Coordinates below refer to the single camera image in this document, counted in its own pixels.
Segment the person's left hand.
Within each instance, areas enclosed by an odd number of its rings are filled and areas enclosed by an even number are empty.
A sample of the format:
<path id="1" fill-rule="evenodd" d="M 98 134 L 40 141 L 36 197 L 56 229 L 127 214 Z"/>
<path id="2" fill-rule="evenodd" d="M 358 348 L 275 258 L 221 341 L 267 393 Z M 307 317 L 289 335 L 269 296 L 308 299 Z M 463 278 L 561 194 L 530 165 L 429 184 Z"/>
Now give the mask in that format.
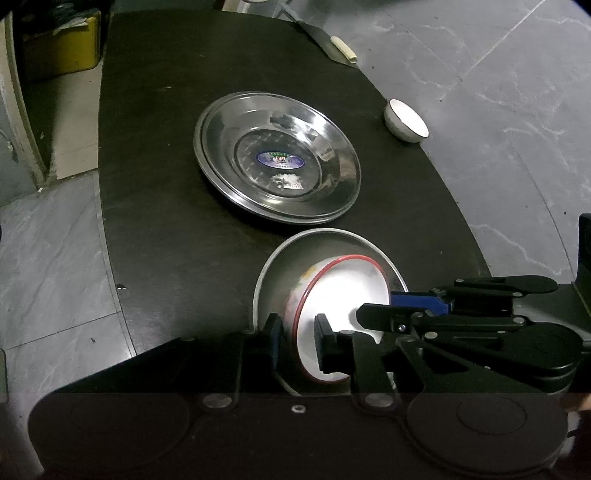
<path id="1" fill-rule="evenodd" d="M 567 393 L 560 400 L 561 406 L 566 411 L 590 411 L 590 393 Z"/>

